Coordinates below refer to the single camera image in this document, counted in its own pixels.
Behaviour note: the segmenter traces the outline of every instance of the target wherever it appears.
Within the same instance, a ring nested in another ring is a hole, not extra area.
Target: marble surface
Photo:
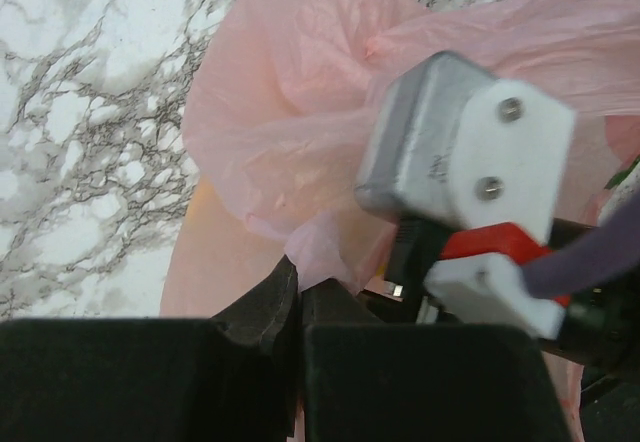
[[[232,2],[0,0],[0,318],[157,314],[185,96]]]

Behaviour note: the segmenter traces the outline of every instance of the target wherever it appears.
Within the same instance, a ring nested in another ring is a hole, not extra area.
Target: black object
[[[640,440],[640,386],[620,383],[580,411],[587,442]]]
[[[273,441],[293,432],[288,260],[210,320],[0,325],[0,440]]]
[[[564,219],[553,219],[551,234],[549,234],[549,247],[558,250],[578,240],[594,227]]]
[[[620,379],[606,375],[599,369],[585,368],[582,375],[580,410],[597,403],[603,396],[618,388],[621,383]]]
[[[597,230],[522,266],[527,290],[535,297],[575,294],[605,284],[640,265],[640,192],[632,195]]]
[[[285,258],[210,320],[0,325],[0,440],[284,442],[302,395],[307,442],[568,442],[536,347],[384,324],[334,280],[300,304]]]
[[[640,382],[640,270],[571,297],[545,350],[607,375]]]
[[[570,441],[537,344],[512,328],[315,326],[309,442]]]
[[[387,303],[384,307],[385,301],[367,294],[369,299],[363,301],[368,308],[374,313],[382,311],[380,314],[393,322],[415,322],[424,296],[424,278],[454,232],[423,217],[401,217],[384,276],[385,280],[402,286],[401,305],[391,309],[393,304]]]

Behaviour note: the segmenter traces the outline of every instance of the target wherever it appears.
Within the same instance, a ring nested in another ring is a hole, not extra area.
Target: pink plastic bag
[[[217,312],[282,250],[304,287],[332,276],[354,292],[367,284],[393,228],[357,207],[355,173],[385,88],[443,49],[580,112],[558,216],[592,215],[628,159],[621,147],[640,152],[637,136],[620,135],[639,130],[640,0],[506,0],[447,13],[413,0],[237,0],[187,101],[184,142],[203,181],[163,314]],[[580,369],[549,360],[579,439]]]

